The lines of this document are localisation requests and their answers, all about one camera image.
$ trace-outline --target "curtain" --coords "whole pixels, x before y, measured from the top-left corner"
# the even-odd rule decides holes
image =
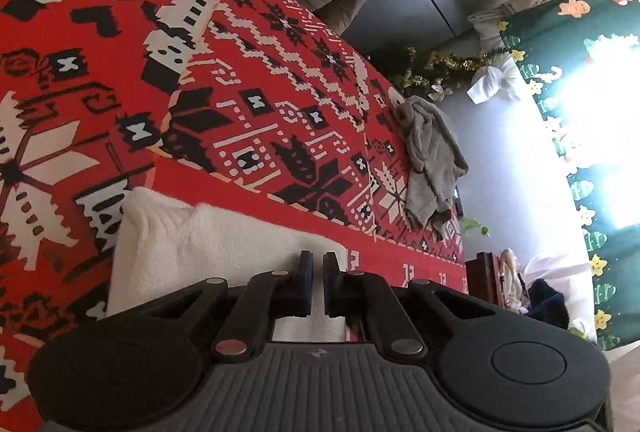
[[[598,342],[629,344],[640,339],[640,2],[553,0],[498,27],[574,197]]]

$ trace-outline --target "christmas garland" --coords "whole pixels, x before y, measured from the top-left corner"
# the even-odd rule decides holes
[[[476,71],[490,66],[494,57],[506,50],[491,51],[479,58],[442,56],[437,52],[398,45],[383,46],[367,55],[367,60],[405,98],[420,96],[441,102],[452,88],[470,87]]]

